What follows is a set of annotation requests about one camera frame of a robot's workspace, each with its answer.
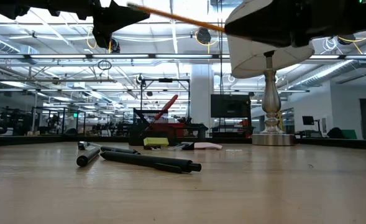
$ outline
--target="red object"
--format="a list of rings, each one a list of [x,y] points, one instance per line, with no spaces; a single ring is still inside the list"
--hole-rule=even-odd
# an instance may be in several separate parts
[[[162,117],[162,115],[166,112],[166,110],[169,110],[170,109],[170,107],[175,103],[175,101],[177,100],[177,98],[178,98],[178,95],[174,95],[173,97],[172,97],[172,99],[169,101],[169,102],[167,102],[166,104],[165,104],[165,106],[162,108],[162,111],[161,112],[159,112],[159,114],[157,114],[156,116],[155,116],[155,120],[157,121],[157,120],[159,120],[159,118],[161,118]]]

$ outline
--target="black monitor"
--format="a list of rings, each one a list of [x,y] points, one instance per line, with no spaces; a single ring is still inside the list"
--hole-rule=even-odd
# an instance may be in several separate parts
[[[313,116],[303,116],[303,125],[314,125]]]
[[[248,118],[249,95],[211,95],[212,118]]]

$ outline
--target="yellow sponge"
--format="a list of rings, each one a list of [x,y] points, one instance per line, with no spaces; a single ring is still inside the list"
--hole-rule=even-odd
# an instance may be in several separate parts
[[[145,138],[144,146],[168,146],[169,141],[167,138]]]

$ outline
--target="lamp base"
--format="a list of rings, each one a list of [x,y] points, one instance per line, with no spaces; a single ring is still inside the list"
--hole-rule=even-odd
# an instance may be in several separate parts
[[[294,146],[295,136],[292,134],[253,134],[252,144],[255,146]]]

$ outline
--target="ceiling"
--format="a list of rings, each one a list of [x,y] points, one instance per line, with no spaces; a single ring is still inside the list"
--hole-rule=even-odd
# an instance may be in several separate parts
[[[119,5],[125,6],[125,0],[115,0]],[[161,11],[172,12],[193,19],[212,22],[225,21],[232,10],[242,1],[230,1],[223,7],[222,12],[217,12],[216,7],[212,6],[208,0],[135,0],[129,1],[136,4],[153,7]],[[101,0],[101,4],[108,6],[110,0]],[[108,54],[106,49],[94,46],[94,39],[91,35],[93,28],[92,18],[82,21],[75,14],[61,12],[59,17],[51,16],[44,9],[32,8],[28,15],[18,17],[15,21],[0,15],[0,39],[9,45],[20,47],[21,45],[31,46],[40,54]],[[176,22],[172,24],[169,19],[153,16],[150,19],[138,24],[127,26],[116,31],[113,37],[117,39],[121,46],[122,54],[229,54],[226,37],[220,39],[216,32],[210,32],[212,35],[211,46],[199,44],[195,37],[191,37],[198,30],[197,27]],[[366,32],[355,35],[357,39],[364,39],[356,43],[358,48],[366,45]],[[334,39],[317,39],[311,43],[318,55],[339,55],[339,54],[359,54],[354,44],[341,45]],[[209,64],[214,71],[215,89],[219,88],[220,74],[223,74],[224,89],[237,90],[243,88],[262,89],[264,87],[263,77],[248,78],[237,80],[231,77],[231,65],[228,59],[222,64],[219,60],[159,60],[159,59],[110,59],[112,68],[102,71],[97,63],[100,60],[39,60],[40,63],[29,65],[21,63],[18,60],[2,60],[0,58],[0,67],[6,67],[11,71],[0,69],[0,78],[25,79],[32,77],[36,79],[50,78],[68,78],[71,82],[76,80],[92,79],[113,79],[114,82],[86,82],[87,89],[136,89],[138,85],[136,79],[139,75],[144,78],[182,78],[189,79],[191,75],[191,65],[195,63]],[[70,63],[69,66],[58,66],[60,63]],[[284,88],[286,84],[305,76],[307,73],[322,67],[336,63],[331,60],[318,60],[317,62],[303,62],[277,72],[277,86]],[[30,82],[31,87],[49,88],[49,89],[68,89],[74,88],[67,86],[66,83],[54,85],[52,83]],[[10,88],[10,85],[0,83],[1,87]],[[181,86],[181,83],[158,83],[154,82],[151,88],[180,88],[180,98],[188,99],[188,93]],[[138,93],[100,93],[103,98],[115,102],[128,102],[127,107],[137,106]],[[49,93],[49,96],[59,96],[59,93]],[[78,101],[87,101],[87,96],[81,93],[62,94],[64,97],[73,98]],[[146,96],[147,99],[170,98],[166,93],[153,93],[153,96]],[[155,108],[154,105],[148,105],[148,108]],[[186,105],[177,105],[179,112],[184,112]]]

